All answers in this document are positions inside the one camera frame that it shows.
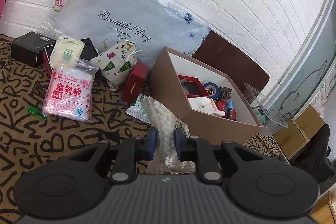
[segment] blue flowers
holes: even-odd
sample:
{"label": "blue flowers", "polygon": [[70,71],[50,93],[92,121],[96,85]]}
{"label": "blue flowers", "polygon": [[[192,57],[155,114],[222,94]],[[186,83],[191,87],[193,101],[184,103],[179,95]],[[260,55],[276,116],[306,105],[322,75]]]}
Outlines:
{"label": "blue flowers", "polygon": [[189,14],[189,13],[184,13],[184,17],[183,18],[187,22],[187,24],[190,24],[194,20],[193,16],[191,14]]}
{"label": "blue flowers", "polygon": [[194,55],[195,52],[196,52],[196,49],[193,49],[193,50],[190,51],[190,52],[183,51],[183,53],[184,53],[185,55],[190,56],[190,57],[192,57],[192,56]]}
{"label": "blue flowers", "polygon": [[202,37],[201,45],[203,44],[203,42],[207,38],[207,36],[208,36],[208,34],[209,34],[210,31],[211,31],[210,27],[207,27],[207,34]]}

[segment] black smartphone box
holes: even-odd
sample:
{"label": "black smartphone box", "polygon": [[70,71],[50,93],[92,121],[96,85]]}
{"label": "black smartphone box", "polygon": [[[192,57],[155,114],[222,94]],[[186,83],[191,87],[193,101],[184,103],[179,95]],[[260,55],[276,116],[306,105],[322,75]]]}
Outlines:
{"label": "black smartphone box", "polygon": [[43,62],[42,53],[44,48],[55,44],[55,42],[56,40],[44,35],[29,32],[13,40],[10,46],[10,56],[36,68]]}

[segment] barcode sticker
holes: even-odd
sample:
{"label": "barcode sticker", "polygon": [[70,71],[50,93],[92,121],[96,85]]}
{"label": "barcode sticker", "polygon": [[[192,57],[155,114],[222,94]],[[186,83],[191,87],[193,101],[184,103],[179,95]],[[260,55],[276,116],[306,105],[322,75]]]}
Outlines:
{"label": "barcode sticker", "polygon": [[138,98],[139,103],[142,103],[144,99],[145,99],[145,95],[140,94],[140,97]]}
{"label": "barcode sticker", "polygon": [[140,110],[144,113],[144,109],[142,108],[141,103],[147,98],[147,96],[143,95],[143,94],[139,94],[138,95],[138,99],[135,102],[135,107],[140,108]]}
{"label": "barcode sticker", "polygon": [[72,55],[68,54],[66,52],[63,54],[63,57],[62,57],[62,59],[65,60],[65,61],[70,61],[71,58],[72,58]]}
{"label": "barcode sticker", "polygon": [[87,79],[81,79],[79,85],[86,86],[89,89],[91,87],[91,81]]}

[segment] green plastic clip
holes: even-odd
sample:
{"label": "green plastic clip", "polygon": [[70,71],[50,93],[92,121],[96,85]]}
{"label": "green plastic clip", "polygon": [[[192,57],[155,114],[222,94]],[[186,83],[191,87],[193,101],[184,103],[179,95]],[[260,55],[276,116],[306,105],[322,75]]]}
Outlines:
{"label": "green plastic clip", "polygon": [[34,106],[27,106],[26,110],[33,116],[37,117],[38,119],[41,120],[46,120],[47,118],[44,117],[44,115],[42,114],[41,109],[34,107]]}

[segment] circular pad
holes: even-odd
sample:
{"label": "circular pad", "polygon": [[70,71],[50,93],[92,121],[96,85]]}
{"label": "circular pad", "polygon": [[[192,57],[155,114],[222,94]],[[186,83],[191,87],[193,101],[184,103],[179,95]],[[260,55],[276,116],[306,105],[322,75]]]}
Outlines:
{"label": "circular pad", "polygon": [[290,194],[295,189],[295,182],[288,176],[267,174],[257,179],[257,186],[265,194],[282,196]]}
{"label": "circular pad", "polygon": [[50,175],[37,183],[38,190],[47,196],[63,196],[71,193],[76,180],[67,175]]}
{"label": "circular pad", "polygon": [[319,196],[315,179],[276,160],[244,162],[227,186],[232,201],[254,215],[295,218],[309,212]]}
{"label": "circular pad", "polygon": [[65,219],[86,212],[104,193],[104,180],[94,167],[73,160],[50,162],[27,172],[14,186],[20,211],[44,219]]}

